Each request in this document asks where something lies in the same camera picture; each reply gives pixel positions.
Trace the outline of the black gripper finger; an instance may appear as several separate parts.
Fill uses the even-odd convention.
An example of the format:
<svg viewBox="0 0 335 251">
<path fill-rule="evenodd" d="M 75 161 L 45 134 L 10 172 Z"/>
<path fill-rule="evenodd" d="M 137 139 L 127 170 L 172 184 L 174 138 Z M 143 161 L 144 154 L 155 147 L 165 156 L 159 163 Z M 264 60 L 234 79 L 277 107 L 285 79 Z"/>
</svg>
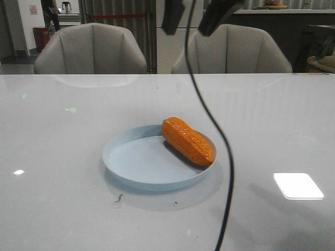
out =
<svg viewBox="0 0 335 251">
<path fill-rule="evenodd" d="M 198 31 L 203 36 L 211 36 L 218 26 L 244 5 L 244 0 L 214 0 L 207 6 Z"/>
<path fill-rule="evenodd" d="M 183 0 L 166 0 L 162 29 L 166 35 L 174 35 L 185 10 Z"/>
</svg>

